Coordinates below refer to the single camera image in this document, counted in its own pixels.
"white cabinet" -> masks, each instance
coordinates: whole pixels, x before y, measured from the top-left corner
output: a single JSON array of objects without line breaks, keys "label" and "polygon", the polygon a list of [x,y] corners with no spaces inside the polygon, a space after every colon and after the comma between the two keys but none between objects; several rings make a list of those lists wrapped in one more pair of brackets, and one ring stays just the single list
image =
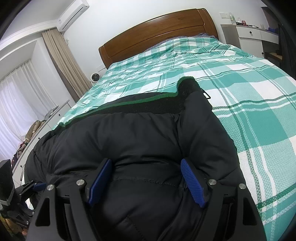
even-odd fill
[{"label": "white cabinet", "polygon": [[52,116],[43,124],[43,126],[36,132],[34,137],[31,139],[31,141],[28,143],[26,148],[24,149],[23,153],[21,154],[20,158],[18,159],[17,163],[15,164],[15,167],[12,171],[12,178],[13,182],[15,184],[15,187],[21,185],[21,179],[22,179],[22,172],[23,168],[26,164],[27,158],[30,154],[30,152],[35,147],[36,143],[49,131],[52,130],[54,125],[65,115],[65,113],[70,109],[70,105],[68,104],[69,100],[64,103],[61,107],[59,107]]},{"label": "white cabinet", "polygon": [[264,41],[274,45],[274,51],[278,49],[277,34],[247,26],[221,24],[221,27],[227,44],[234,45],[256,57],[264,58]]},{"label": "white cabinet", "polygon": [[56,113],[52,118],[48,121],[49,127],[52,129],[56,123],[66,114],[66,112],[70,109],[69,105],[64,105],[60,108],[58,113]]},{"label": "white cabinet", "polygon": [[256,57],[264,58],[262,41],[258,39],[239,38],[241,49]]}]

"black puffer jacket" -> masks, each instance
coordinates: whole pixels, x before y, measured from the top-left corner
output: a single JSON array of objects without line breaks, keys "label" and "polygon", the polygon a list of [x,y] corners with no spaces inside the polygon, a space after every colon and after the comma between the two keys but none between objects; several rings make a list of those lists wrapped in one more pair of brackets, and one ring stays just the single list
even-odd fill
[{"label": "black puffer jacket", "polygon": [[104,240],[192,239],[203,210],[182,177],[184,157],[222,184],[245,183],[233,140],[193,78],[177,93],[127,96],[57,127],[30,153],[25,180],[67,186],[105,157],[112,178],[91,212]]}]

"white sheer curtain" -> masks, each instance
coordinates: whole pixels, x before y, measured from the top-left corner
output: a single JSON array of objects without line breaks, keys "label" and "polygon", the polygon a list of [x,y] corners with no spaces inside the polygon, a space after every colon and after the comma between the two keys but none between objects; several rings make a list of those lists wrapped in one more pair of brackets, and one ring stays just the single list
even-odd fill
[{"label": "white sheer curtain", "polygon": [[55,106],[30,60],[0,80],[0,161],[12,159],[30,126]]}]

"green plaid bedsheet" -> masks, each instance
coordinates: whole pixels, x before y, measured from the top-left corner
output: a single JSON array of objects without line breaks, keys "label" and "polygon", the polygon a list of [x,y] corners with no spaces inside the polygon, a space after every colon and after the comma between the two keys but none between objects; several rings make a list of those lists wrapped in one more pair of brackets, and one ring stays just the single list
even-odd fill
[{"label": "green plaid bedsheet", "polygon": [[60,120],[120,97],[175,92],[193,76],[234,140],[267,240],[278,240],[296,213],[296,81],[266,59],[211,38],[179,38],[114,63]]}]

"wall switch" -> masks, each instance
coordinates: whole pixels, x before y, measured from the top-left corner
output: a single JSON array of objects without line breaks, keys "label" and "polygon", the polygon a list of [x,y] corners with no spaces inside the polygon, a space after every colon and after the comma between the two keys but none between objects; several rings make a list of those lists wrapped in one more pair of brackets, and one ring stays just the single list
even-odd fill
[{"label": "wall switch", "polygon": [[221,18],[230,18],[228,12],[221,12],[221,13],[220,13],[220,16],[221,16]]}]

